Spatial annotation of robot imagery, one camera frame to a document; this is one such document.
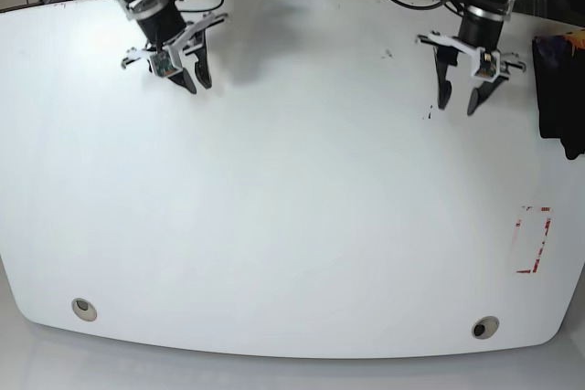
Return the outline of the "black t-shirt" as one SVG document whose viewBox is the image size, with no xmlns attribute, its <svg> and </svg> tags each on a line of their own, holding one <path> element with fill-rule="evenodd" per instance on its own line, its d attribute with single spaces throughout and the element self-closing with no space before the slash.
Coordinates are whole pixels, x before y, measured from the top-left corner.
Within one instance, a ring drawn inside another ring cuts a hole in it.
<svg viewBox="0 0 585 390">
<path fill-rule="evenodd" d="M 584 154 L 584 31 L 535 37 L 532 55 L 540 137 L 575 160 Z"/>
</svg>

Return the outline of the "red tape marking rectangle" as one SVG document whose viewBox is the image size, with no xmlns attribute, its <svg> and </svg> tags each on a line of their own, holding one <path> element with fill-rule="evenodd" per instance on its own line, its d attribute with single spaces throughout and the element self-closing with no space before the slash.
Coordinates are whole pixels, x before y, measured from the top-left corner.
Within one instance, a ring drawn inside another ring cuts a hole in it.
<svg viewBox="0 0 585 390">
<path fill-rule="evenodd" d="M 537 272 L 547 241 L 553 210 L 548 206 L 523 206 L 516 221 L 510 253 L 515 274 Z"/>
</svg>

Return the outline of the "right table grommet hole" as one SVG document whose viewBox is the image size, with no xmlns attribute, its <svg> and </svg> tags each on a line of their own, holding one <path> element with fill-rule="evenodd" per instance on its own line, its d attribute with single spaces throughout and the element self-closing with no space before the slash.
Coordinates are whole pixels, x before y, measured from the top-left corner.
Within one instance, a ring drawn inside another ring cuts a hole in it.
<svg viewBox="0 0 585 390">
<path fill-rule="evenodd" d="M 478 320 L 472 327 L 472 336 L 478 340 L 491 338 L 499 328 L 499 320 L 495 316 L 486 316 Z"/>
</svg>

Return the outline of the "table grommet hole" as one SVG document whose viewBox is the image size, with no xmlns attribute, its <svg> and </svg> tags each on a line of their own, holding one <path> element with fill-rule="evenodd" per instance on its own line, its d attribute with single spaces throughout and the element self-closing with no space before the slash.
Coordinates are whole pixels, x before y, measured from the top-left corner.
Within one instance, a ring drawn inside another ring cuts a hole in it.
<svg viewBox="0 0 585 390">
<path fill-rule="evenodd" d="M 486 316 L 478 320 L 472 327 L 472 336 L 478 340 L 491 338 L 499 328 L 499 320 L 495 316 Z"/>
<path fill-rule="evenodd" d="M 95 307 L 84 299 L 74 299 L 71 308 L 74 314 L 83 321 L 92 322 L 97 319 L 98 313 Z"/>
</svg>

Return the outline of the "left table grommet hole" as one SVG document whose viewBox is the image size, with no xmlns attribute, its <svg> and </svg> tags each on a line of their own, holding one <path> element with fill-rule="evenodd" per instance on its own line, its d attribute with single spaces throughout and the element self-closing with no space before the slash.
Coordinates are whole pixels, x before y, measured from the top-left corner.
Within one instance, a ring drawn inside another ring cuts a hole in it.
<svg viewBox="0 0 585 390">
<path fill-rule="evenodd" d="M 74 314 L 83 321 L 92 322 L 97 319 L 98 313 L 95 307 L 84 299 L 74 299 L 71 308 Z"/>
</svg>

